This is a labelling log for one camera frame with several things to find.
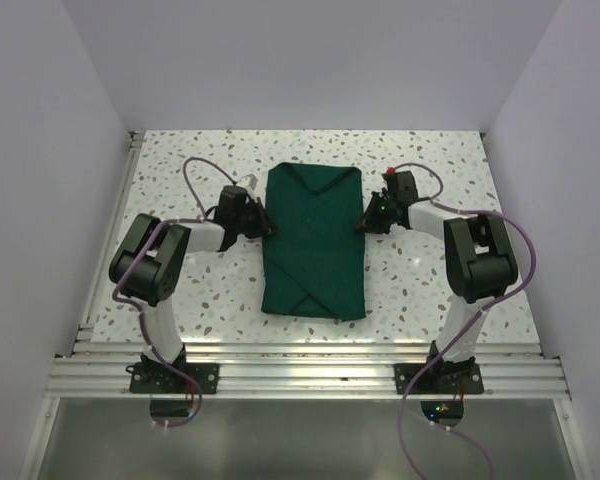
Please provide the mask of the green surgical cloth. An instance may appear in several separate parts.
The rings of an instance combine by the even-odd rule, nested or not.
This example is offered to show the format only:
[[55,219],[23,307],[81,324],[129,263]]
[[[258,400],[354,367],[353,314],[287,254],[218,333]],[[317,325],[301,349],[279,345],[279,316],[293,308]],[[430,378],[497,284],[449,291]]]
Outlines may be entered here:
[[365,310],[362,172],[281,163],[268,172],[262,240],[267,314],[356,321]]

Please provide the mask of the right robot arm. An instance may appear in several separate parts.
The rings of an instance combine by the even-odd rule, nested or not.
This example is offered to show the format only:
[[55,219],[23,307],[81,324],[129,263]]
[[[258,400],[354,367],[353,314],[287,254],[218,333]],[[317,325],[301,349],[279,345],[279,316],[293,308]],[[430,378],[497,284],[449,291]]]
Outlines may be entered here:
[[445,272],[453,293],[443,330],[432,343],[425,379],[448,392],[461,380],[460,368],[474,360],[487,312],[519,275],[505,218],[498,212],[462,210],[434,196],[419,195],[414,175],[389,168],[385,187],[371,200],[356,226],[361,233],[388,234],[398,225],[443,242]]

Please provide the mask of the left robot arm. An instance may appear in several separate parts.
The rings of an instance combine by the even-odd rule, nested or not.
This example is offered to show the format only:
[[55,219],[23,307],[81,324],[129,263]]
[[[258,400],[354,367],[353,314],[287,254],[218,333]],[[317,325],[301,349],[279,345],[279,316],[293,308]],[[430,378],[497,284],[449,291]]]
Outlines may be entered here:
[[152,379],[162,390],[177,392],[188,379],[187,367],[178,361],[184,344],[171,301],[186,256],[222,253],[240,236],[258,239],[276,231],[261,199],[238,185],[224,187],[200,219],[161,220],[141,213],[132,221],[109,266],[112,298],[137,310],[145,356],[156,363]]

